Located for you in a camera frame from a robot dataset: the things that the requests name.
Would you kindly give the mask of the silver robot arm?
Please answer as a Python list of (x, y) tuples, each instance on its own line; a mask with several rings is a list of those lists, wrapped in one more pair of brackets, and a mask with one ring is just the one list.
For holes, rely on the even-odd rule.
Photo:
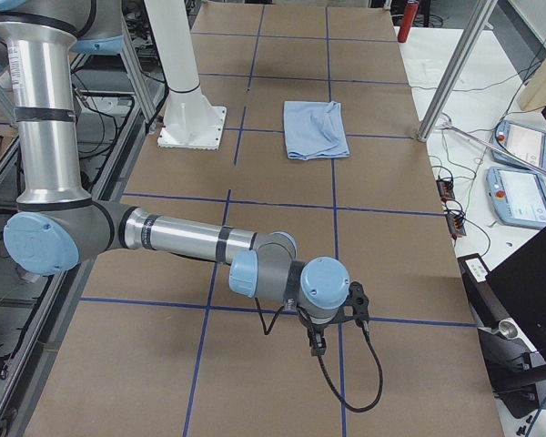
[[(334, 239), (315, 209), (335, 218), (334, 164), (307, 170), (286, 142), (345, 142), (340, 104), (249, 102), (236, 126), (204, 95), (194, 41), (180, 1), (145, 4), (163, 71), (163, 127), (141, 152), (120, 202), (84, 189), (80, 177), (71, 52), (119, 53), (130, 45), (118, 1), (0, 1), (14, 89), (15, 122), (25, 171), (17, 212), (4, 243), (22, 268), (53, 276), (116, 250), (166, 253), (173, 260), (227, 269), (238, 295), (278, 303), (298, 317), (315, 357), (325, 329), (354, 322), (369, 335), (369, 300), (340, 260), (301, 259), (284, 228), (292, 209), (311, 234)], [(259, 129), (248, 114), (263, 110), (275, 126)]]

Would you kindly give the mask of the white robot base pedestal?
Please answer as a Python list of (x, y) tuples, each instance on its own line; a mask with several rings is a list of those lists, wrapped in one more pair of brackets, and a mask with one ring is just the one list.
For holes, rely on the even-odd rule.
[(183, 1), (145, 2), (167, 84), (160, 147), (217, 150), (227, 109), (203, 94)]

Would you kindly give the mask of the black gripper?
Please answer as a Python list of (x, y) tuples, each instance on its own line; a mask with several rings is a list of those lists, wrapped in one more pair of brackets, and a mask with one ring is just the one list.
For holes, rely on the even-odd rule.
[(315, 317), (311, 311), (298, 305), (299, 321), (307, 330), (312, 356), (323, 356), (327, 350), (324, 330), (329, 325), (354, 321), (362, 330), (365, 342), (369, 344), (369, 297), (361, 283), (354, 281), (349, 285), (345, 301), (326, 317)]

